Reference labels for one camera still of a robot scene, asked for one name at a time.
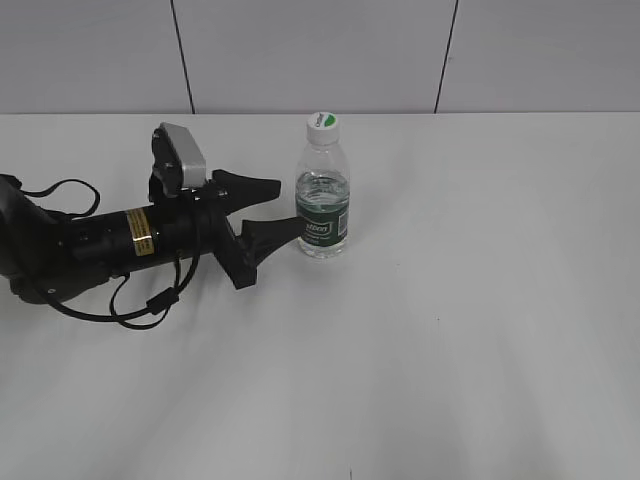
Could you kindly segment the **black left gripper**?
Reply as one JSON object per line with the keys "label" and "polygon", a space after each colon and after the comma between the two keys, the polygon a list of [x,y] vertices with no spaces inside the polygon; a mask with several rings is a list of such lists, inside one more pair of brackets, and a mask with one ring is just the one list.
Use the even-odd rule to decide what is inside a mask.
{"label": "black left gripper", "polygon": [[281,181],[212,171],[199,189],[168,198],[160,182],[149,179],[147,218],[154,233],[154,262],[211,254],[236,289],[256,283],[256,267],[275,251],[299,238],[306,228],[302,217],[242,222],[238,239],[228,216],[238,210],[277,199]]}

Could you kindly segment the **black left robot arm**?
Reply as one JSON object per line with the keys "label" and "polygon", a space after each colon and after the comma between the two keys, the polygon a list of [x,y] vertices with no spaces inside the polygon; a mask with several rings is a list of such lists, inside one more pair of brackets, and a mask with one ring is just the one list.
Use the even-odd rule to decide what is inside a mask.
{"label": "black left robot arm", "polygon": [[3,175],[1,274],[26,303],[43,303],[40,290],[64,302],[117,276],[200,253],[213,255],[235,288],[247,288],[268,256],[302,235],[305,221],[245,220],[236,234],[228,217],[278,198],[280,189],[278,180],[216,170],[202,188],[174,198],[152,179],[147,206],[71,214],[36,205],[35,193]]}

